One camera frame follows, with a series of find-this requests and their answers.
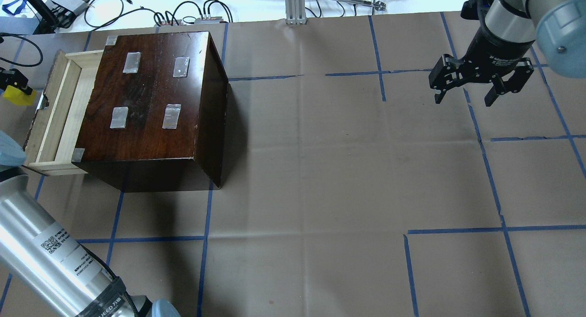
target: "blue strap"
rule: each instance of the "blue strap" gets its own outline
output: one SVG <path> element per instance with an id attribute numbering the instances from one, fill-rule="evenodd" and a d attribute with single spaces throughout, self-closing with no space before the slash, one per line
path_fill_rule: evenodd
<path id="1" fill-rule="evenodd" d="M 2 10 L 4 10 L 4 12 L 6 12 L 9 15 L 17 15 L 20 14 L 21 11 L 25 8 L 25 6 L 27 5 L 27 0 L 22 0 L 21 4 L 18 6 L 18 8 L 16 10 L 14 10 L 14 12 L 8 10 L 8 8 L 10 6 L 12 6 L 13 4 L 19 2 L 20 0 L 13 0 L 12 2 L 8 3 L 8 4 L 2 4 Z"/>

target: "yellow sponge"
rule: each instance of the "yellow sponge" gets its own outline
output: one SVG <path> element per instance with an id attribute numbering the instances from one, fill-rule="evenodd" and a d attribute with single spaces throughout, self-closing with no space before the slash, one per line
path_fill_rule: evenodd
<path id="1" fill-rule="evenodd" d="M 16 105 L 32 105 L 35 101 L 36 90 L 31 94 L 25 94 L 20 89 L 8 86 L 4 91 L 4 98 Z"/>

